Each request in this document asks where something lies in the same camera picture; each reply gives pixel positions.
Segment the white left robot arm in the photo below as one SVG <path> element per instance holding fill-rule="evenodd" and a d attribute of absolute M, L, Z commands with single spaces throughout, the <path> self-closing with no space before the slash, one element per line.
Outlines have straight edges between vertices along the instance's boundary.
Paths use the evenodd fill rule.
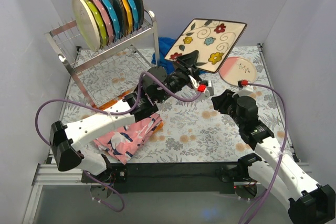
<path fill-rule="evenodd" d="M 190 102 L 200 98 L 204 92 L 200 90 L 198 54 L 194 50 L 179 56 L 174 62 L 175 70 L 170 74 L 163 67 L 142 72 L 135 91 L 105 110 L 96 110 L 94 115 L 72 123 L 53 123 L 49 139 L 58 170 L 67 172 L 80 168 L 100 182 L 108 181 L 112 175 L 108 160 L 101 154 L 85 154 L 82 149 L 109 132 L 148 119 L 158 111 L 157 104 L 170 97 L 183 101 L 176 93 L 185 86 L 196 91 Z"/>

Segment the pink cream round plate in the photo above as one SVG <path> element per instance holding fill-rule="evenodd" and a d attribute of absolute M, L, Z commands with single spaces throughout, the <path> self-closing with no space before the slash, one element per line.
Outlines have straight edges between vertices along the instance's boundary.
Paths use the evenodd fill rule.
<path fill-rule="evenodd" d="M 254 82 L 257 79 L 256 67 L 247 59 L 229 57 L 219 70 L 220 77 L 228 84 L 238 86 L 238 81 Z"/>

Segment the square floral plate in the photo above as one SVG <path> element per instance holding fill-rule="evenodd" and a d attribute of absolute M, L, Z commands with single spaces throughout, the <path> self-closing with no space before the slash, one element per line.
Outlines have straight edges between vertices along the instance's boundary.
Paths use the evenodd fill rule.
<path fill-rule="evenodd" d="M 196 65 L 201 71 L 216 73 L 227 59 L 247 27 L 246 23 L 194 18 L 165 55 L 176 61 L 183 55 L 198 52 Z"/>

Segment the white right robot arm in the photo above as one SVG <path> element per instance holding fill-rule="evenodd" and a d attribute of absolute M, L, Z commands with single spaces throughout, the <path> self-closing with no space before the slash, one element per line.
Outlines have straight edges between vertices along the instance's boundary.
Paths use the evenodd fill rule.
<path fill-rule="evenodd" d="M 230 90 L 212 98 L 213 107 L 229 115 L 241 139 L 254 151 L 239 160 L 238 176 L 254 179 L 276 197 L 292 223 L 327 223 L 335 218 L 335 191 L 320 185 L 280 149 L 273 132 L 258 118 L 256 101 Z"/>

